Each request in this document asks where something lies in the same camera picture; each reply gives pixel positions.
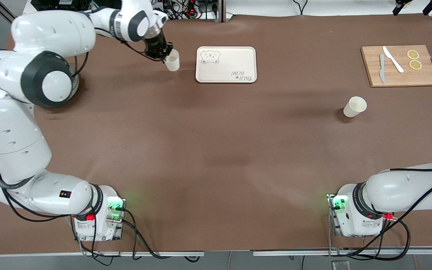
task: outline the white rectangular tray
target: white rectangular tray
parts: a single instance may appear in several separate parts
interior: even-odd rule
[[[253,83],[256,50],[249,46],[202,46],[197,50],[196,80],[201,83]]]

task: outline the gray floor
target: gray floor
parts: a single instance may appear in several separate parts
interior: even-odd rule
[[[23,11],[26,0],[6,0],[7,7],[15,15]],[[4,48],[10,25],[0,17],[0,48]],[[0,257],[0,270],[26,269],[26,270],[84,270],[84,269],[172,269],[172,270],[225,270],[228,268],[229,252],[207,252],[197,263],[189,263],[184,258],[169,258],[157,260],[154,258],[142,258],[132,261],[131,258],[115,258],[113,264],[104,267],[90,258],[82,256],[33,256],[33,257]],[[304,260],[305,270],[331,270],[331,261],[335,258],[324,256],[307,256]],[[431,256],[407,255],[396,262],[369,261],[360,262],[349,259],[353,270],[432,270]],[[232,270],[301,270],[302,257],[294,261],[286,256],[278,257],[254,257],[251,252],[233,252],[231,256]]]
[[[38,256],[38,257],[5,257],[0,258],[0,270],[98,270],[98,269],[139,269],[139,270],[226,270],[228,269],[229,252],[206,252],[197,263],[190,263],[184,258],[157,260],[141,258],[115,258],[113,264],[105,267],[91,258],[83,256]],[[332,261],[345,260],[324,256],[306,256],[304,270],[331,270]],[[407,255],[394,262],[356,261],[348,259],[352,270],[432,270],[432,255]],[[291,260],[286,256],[254,257],[249,251],[233,252],[231,270],[301,270],[302,256]]]

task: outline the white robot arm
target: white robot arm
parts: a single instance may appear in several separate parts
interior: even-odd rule
[[[383,215],[409,210],[432,189],[432,163],[403,169],[386,169],[366,182],[347,184],[331,199],[336,234],[375,236]],[[432,192],[413,210],[432,209]]]
[[[89,52],[96,34],[123,42],[144,40],[146,57],[165,60],[173,49],[161,30],[166,20],[149,0],[123,0],[121,10],[51,10],[13,21],[14,49],[0,50],[1,202],[73,215],[81,240],[118,239],[124,201],[109,186],[45,170],[51,151],[34,120],[34,105],[61,106],[74,95],[79,77],[65,57]]]

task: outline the table knife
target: table knife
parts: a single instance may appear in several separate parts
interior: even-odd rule
[[[403,73],[404,69],[399,65],[398,62],[396,62],[395,58],[391,55],[391,53],[389,53],[386,46],[383,46],[382,50],[384,51],[384,54],[386,55],[386,57],[391,59],[391,61],[393,61],[393,64],[394,64],[394,66],[396,66],[396,69],[399,71],[399,73]]]
[[[379,78],[383,84],[386,83],[386,79],[384,78],[384,54],[379,55],[379,63],[381,64],[381,69],[379,70]]]

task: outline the yellow lemon slice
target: yellow lemon slice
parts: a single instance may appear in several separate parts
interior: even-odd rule
[[[416,60],[416,59],[418,59],[420,57],[420,54],[417,51],[413,50],[413,49],[410,49],[408,51],[407,55],[408,55],[409,58],[411,58],[413,60]]]
[[[409,62],[409,67],[414,70],[420,70],[423,67],[423,65],[418,60],[411,60],[411,62]]]

